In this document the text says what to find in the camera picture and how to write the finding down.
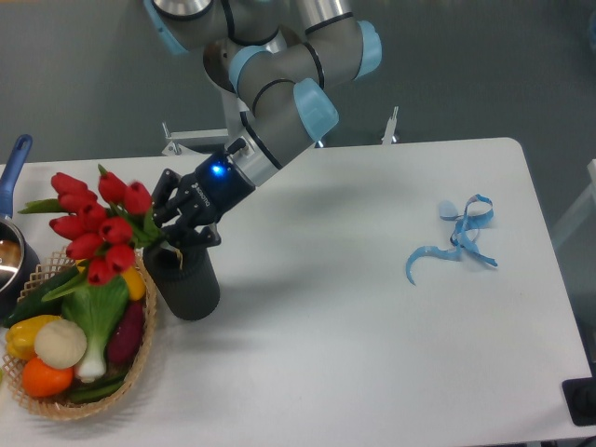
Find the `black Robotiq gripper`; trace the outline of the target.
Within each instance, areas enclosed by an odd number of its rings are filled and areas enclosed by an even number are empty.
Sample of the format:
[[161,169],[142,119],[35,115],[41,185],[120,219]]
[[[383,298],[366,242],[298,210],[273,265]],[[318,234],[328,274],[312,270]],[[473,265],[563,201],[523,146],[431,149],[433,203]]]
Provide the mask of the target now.
[[181,250],[218,246],[223,215],[255,190],[227,156],[210,156],[180,175],[164,169],[152,193],[153,218],[168,243]]

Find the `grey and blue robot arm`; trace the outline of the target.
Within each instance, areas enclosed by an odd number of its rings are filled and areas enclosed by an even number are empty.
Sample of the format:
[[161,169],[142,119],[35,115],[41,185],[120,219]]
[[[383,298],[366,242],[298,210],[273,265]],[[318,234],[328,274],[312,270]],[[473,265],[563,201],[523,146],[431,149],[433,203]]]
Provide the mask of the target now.
[[225,87],[241,103],[240,127],[193,172],[163,174],[154,191],[154,221],[172,247],[215,246],[226,212],[337,125],[328,88],[373,72],[381,39],[347,1],[300,2],[305,40],[296,45],[281,32],[274,1],[147,1],[144,8],[172,52],[225,49]]

